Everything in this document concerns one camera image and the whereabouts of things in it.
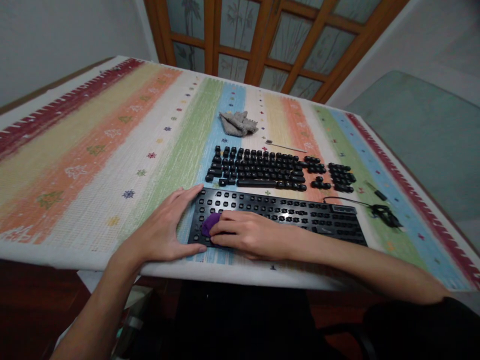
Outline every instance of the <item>hand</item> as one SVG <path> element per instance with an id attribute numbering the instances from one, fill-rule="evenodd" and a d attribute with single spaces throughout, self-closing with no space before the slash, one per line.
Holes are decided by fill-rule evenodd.
<path id="1" fill-rule="evenodd" d="M 189 190 L 181 187 L 170 194 L 117 252 L 134 256 L 141 265 L 147 261 L 172 261 L 207 251 L 205 245 L 186 245 L 177 240 L 180 218 L 203 187 L 203 184 Z"/>
<path id="2" fill-rule="evenodd" d="M 226 210 L 210 230 L 210 240 L 238 249 L 251 260 L 287 260 L 291 258 L 296 229 L 254 212 Z"/>

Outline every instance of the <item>glass surface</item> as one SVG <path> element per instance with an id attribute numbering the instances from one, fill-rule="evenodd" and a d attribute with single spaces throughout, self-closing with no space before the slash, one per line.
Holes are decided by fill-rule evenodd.
<path id="1" fill-rule="evenodd" d="M 324 3 L 324 0 L 293 0 L 296 3 L 308 5 L 312 8 L 320 9 L 322 7 L 322 4 Z"/>
<path id="2" fill-rule="evenodd" d="M 248 60 L 220 54 L 218 56 L 218 76 L 243 83 L 248 64 Z"/>
<path id="3" fill-rule="evenodd" d="M 265 66 L 260 81 L 260 87 L 273 91 L 281 91 L 289 74 L 286 71 L 277 70 Z"/>
<path id="4" fill-rule="evenodd" d="M 204 39 L 204 0 L 166 0 L 166 4 L 172 32 Z"/>
<path id="5" fill-rule="evenodd" d="M 182 69 L 205 72 L 205 51 L 199 47 L 173 42 L 176 66 Z"/>
<path id="6" fill-rule="evenodd" d="M 296 78 L 295 83 L 290 90 L 290 95 L 297 98 L 312 100 L 322 84 L 323 82 L 321 81 L 299 76 Z"/>
<path id="7" fill-rule="evenodd" d="M 365 24 L 380 2 L 381 0 L 340 0 L 333 13 Z"/>
<path id="8" fill-rule="evenodd" d="M 309 20 L 282 13 L 269 57 L 293 65 L 311 27 Z"/>
<path id="9" fill-rule="evenodd" d="M 329 75 L 354 39 L 349 32 L 325 26 L 303 68 Z"/>
<path id="10" fill-rule="evenodd" d="M 249 52 L 254 39 L 260 4 L 248 0 L 221 3 L 220 45 Z"/>
<path id="11" fill-rule="evenodd" d="M 359 114 L 480 250 L 480 108 L 391 71 L 346 110 Z"/>

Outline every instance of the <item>colorful striped rug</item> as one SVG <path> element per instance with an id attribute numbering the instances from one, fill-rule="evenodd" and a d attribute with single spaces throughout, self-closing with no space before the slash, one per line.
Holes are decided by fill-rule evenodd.
<path id="1" fill-rule="evenodd" d="M 37 100 L 36 104 L 43 101 L 40 106 L 26 104 L 0 118 L 0 124 L 9 122 L 0 132 L 0 256 L 4 259 L 102 270 L 111 253 L 168 194 L 204 181 L 216 145 L 284 152 L 265 143 L 271 139 L 306 149 L 323 163 L 351 166 L 359 181 L 353 194 L 341 196 L 379 203 L 365 186 L 367 180 L 388 197 L 405 232 L 387 227 L 357 207 L 370 247 L 431 272 L 450 289 L 480 289 L 479 258 L 360 117 L 133 58 L 119 56 L 105 67 L 109 69 L 100 74 L 94 69 L 71 81 L 69 86 L 75 88 L 51 102 L 47 99 L 52 94 L 47 94 Z M 219 112 L 245 110 L 258 122 L 259 131 L 245 138 L 226 135 Z M 26 111 L 28 115 L 20 116 Z M 307 182 L 314 177 L 307 174 Z M 324 178 L 329 181 L 328 173 Z M 309 201 L 339 195 L 333 189 L 310 187 L 306 192 L 246 191 Z M 178 229 L 182 242 L 187 240 L 191 219 L 192 210 Z M 213 248 L 174 263 L 150 264 L 143 273 L 328 287 L 321 267 L 252 263 L 233 251 Z"/>

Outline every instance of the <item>purple cleaning putty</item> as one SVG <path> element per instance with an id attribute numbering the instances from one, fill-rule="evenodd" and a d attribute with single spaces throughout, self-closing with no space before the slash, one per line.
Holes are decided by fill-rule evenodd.
<path id="1" fill-rule="evenodd" d="M 203 222 L 201 225 L 201 234 L 204 237 L 210 237 L 210 230 L 220 221 L 220 215 L 218 212 L 214 212 Z"/>

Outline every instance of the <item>gray cloth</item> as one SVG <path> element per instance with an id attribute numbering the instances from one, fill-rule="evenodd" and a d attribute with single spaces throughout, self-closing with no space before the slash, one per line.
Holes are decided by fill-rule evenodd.
<path id="1" fill-rule="evenodd" d="M 248 119 L 246 111 L 237 111 L 235 114 L 221 112 L 220 120 L 227 135 L 243 138 L 249 133 L 255 134 L 258 130 L 257 122 Z"/>

